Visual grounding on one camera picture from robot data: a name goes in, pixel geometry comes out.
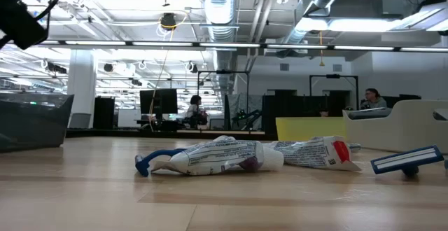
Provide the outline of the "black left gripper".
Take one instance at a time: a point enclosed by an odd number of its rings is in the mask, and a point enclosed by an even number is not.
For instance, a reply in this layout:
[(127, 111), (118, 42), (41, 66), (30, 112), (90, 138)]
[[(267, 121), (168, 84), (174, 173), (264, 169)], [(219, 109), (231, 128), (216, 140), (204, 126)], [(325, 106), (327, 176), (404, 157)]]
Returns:
[(48, 37), (48, 30), (27, 11), (21, 0), (1, 0), (1, 48), (9, 41), (20, 49), (27, 49), (43, 42)]

